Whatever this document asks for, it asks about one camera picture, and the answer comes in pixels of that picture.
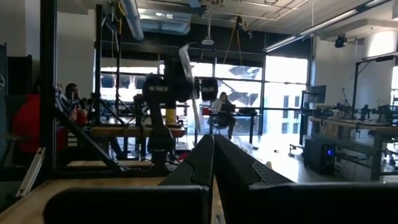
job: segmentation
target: wooden tabletop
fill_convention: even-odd
[[[335,124],[346,128],[367,129],[380,133],[398,133],[398,127],[386,126],[384,124],[376,123],[373,121],[359,121],[357,119],[321,119],[314,117],[310,117],[310,121],[323,122],[325,124]]]
[[[1,224],[44,224],[42,214],[47,201],[57,193],[71,187],[140,187],[158,185],[164,178],[73,179],[50,180],[20,199],[0,214]],[[217,184],[213,190],[213,217],[222,215]]]
[[[151,166],[151,161],[118,161],[118,164],[121,166]],[[78,166],[107,166],[103,161],[71,161],[68,164],[70,167],[78,167]]]
[[[130,124],[126,127],[106,127],[106,126],[96,126],[92,127],[91,134],[94,137],[138,137],[140,135],[140,130],[134,125],[134,119],[121,117],[121,119],[126,123]],[[147,122],[144,124],[150,124],[150,119],[146,119]],[[114,118],[110,118],[105,124],[120,124],[120,122]],[[185,128],[169,128],[173,137],[181,138],[185,135]],[[144,127],[144,137],[148,137],[152,128]]]
[[[181,138],[185,135],[185,128],[169,128],[173,137]],[[144,137],[149,137],[152,128],[144,128]],[[140,135],[140,130],[138,127],[129,126],[124,127],[104,127],[97,126],[91,129],[91,134],[94,137],[138,137]]]

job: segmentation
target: red jacket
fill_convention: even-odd
[[[86,117],[78,113],[77,123],[85,123]],[[20,108],[12,123],[12,132],[23,138],[18,147],[22,152],[36,153],[40,146],[40,96],[29,95],[27,102]],[[57,150],[62,150],[68,144],[68,130],[57,129]]]

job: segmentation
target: floor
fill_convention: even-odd
[[[184,136],[178,140],[178,149],[193,149],[195,137],[193,135]],[[249,136],[233,136],[232,139],[237,145],[243,148],[250,148]],[[253,137],[253,146],[258,150],[252,150],[251,155],[263,163],[271,162],[272,168],[296,183],[309,182],[342,182],[356,181],[367,182],[370,177],[370,170],[352,164],[350,162],[339,162],[336,165],[340,171],[335,176],[319,175],[316,172],[304,167],[301,150],[292,151],[294,157],[289,157],[289,145],[298,143],[298,134],[266,134]],[[134,140],[129,139],[129,148],[134,147]],[[381,182],[398,182],[398,177],[383,177]]]
[[[284,175],[296,183],[308,182],[336,182],[345,181],[346,179],[339,177],[327,177],[315,173],[312,170],[306,169],[303,166],[301,151],[296,151],[295,157],[289,157],[289,142],[295,141],[295,136],[284,136],[284,138],[276,141],[277,136],[254,136],[253,146],[258,147],[258,150],[252,150],[251,155],[262,161],[263,163],[271,162],[272,168],[278,173]],[[178,140],[177,150],[179,149],[193,149],[194,136],[185,136]],[[241,147],[250,148],[249,136],[233,136],[232,139],[237,145]],[[123,140],[120,139],[119,143],[123,145]],[[129,139],[129,149],[133,149],[134,140]]]

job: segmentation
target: computer case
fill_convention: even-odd
[[[326,144],[315,139],[306,139],[304,166],[319,174],[333,175],[335,172],[335,144]]]

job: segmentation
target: cable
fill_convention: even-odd
[[[233,39],[233,37],[234,37],[234,33],[235,33],[235,29],[236,29],[236,25],[237,25],[237,24],[238,24],[238,17],[236,17],[236,19],[235,19],[234,28],[233,28],[233,30],[232,30],[231,37],[229,38],[229,44],[228,44],[228,48],[226,49],[226,52],[225,52],[223,64],[225,64],[226,57],[228,56],[229,48],[231,47],[232,39]]]

